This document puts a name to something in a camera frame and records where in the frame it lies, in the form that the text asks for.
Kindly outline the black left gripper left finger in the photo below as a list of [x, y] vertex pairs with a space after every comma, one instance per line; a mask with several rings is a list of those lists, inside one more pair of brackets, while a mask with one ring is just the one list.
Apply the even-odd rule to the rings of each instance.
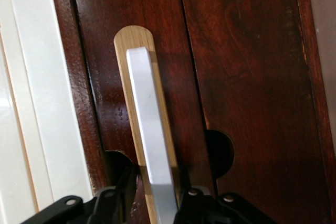
[[100, 189], [90, 201], [66, 196], [23, 223], [126, 223], [137, 190], [137, 175], [138, 167], [128, 166], [116, 186]]

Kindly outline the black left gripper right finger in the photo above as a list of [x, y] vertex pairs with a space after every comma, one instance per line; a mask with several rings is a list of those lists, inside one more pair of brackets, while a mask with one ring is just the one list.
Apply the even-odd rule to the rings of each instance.
[[175, 223], [275, 223], [242, 196], [224, 193], [214, 198], [191, 184], [185, 166], [178, 171], [181, 199]]

